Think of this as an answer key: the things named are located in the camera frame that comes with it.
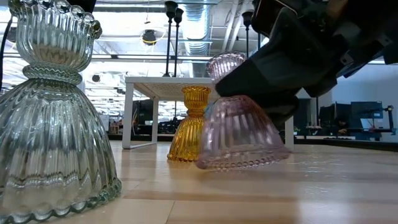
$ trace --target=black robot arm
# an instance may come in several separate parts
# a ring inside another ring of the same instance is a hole
[[[374,59],[398,62],[393,26],[398,1],[259,0],[254,5],[253,29],[269,43],[216,90],[221,96],[250,96],[277,126],[298,108],[295,95],[301,88],[318,97],[337,85],[338,77],[348,78]]]

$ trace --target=glass candle holder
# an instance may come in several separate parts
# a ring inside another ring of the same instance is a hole
[[[206,71],[213,80],[213,83],[217,83],[236,67],[240,66],[245,59],[242,53],[224,52],[214,56],[208,61]]]
[[[184,105],[188,108],[186,117],[175,132],[167,158],[171,161],[193,162],[198,159],[199,145],[205,108],[210,94],[208,87],[186,86],[182,88]]]
[[[0,97],[0,223],[44,221],[121,191],[101,119],[76,85],[102,33],[65,0],[9,0],[29,78]]]
[[[201,137],[200,169],[242,169],[288,158],[278,130],[247,96],[220,98]]]

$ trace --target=table leg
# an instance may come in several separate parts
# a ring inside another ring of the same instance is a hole
[[[132,97],[134,84],[126,83],[126,94],[124,98],[124,117],[123,117],[123,149],[131,149],[131,120],[132,120]]]
[[[154,114],[152,117],[152,142],[157,143],[157,126],[158,126],[158,114],[159,114],[159,98],[154,97]]]
[[[285,122],[285,146],[290,150],[294,150],[293,116]]]

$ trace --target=pink glass candle holder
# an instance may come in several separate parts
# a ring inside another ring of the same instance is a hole
[[[247,96],[220,98],[203,127],[200,169],[242,169],[289,157],[278,130]]]
[[[225,52],[214,56],[206,65],[206,71],[213,83],[218,83],[236,67],[245,61],[245,56],[239,52]]]

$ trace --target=light wood floor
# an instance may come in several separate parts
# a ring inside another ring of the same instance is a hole
[[[169,143],[122,150],[112,143],[121,198],[54,223],[398,223],[398,154],[296,146],[278,164],[206,172],[167,162]]]

